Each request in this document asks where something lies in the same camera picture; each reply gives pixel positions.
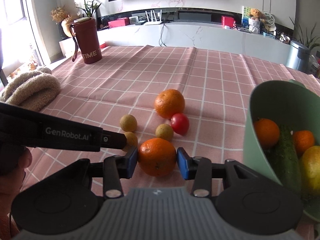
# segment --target beige fuzzy cloth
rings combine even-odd
[[[60,93],[60,83],[46,67],[23,73],[3,90],[0,101],[40,111]]]

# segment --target black robotic device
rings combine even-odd
[[[1,174],[15,167],[26,146],[99,151],[126,145],[122,134],[5,104],[0,140]],[[194,179],[191,195],[178,187],[135,188],[124,196],[120,179],[132,177],[137,159],[134,147],[102,163],[81,159],[21,192],[12,204],[21,229],[15,239],[301,239],[293,230],[300,199],[235,160],[211,163],[178,148],[182,177]],[[96,177],[103,178],[102,197],[91,191]],[[213,178],[223,180],[218,196],[211,194]]]

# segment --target silver trash can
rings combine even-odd
[[[308,69],[310,53],[310,49],[306,46],[297,41],[291,41],[286,66],[305,73]]]

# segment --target trash can lid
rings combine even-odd
[[[297,41],[291,41],[290,45],[297,48],[297,49],[309,51],[309,49],[306,46],[304,46],[303,44],[301,44],[300,42],[297,42]]]

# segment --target metal screw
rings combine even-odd
[[[207,195],[209,195],[209,191],[207,191],[206,189],[196,189],[193,192],[193,195],[195,197],[206,197]]]
[[[106,192],[106,196],[108,198],[117,198],[121,196],[121,191],[117,189],[110,189]]]

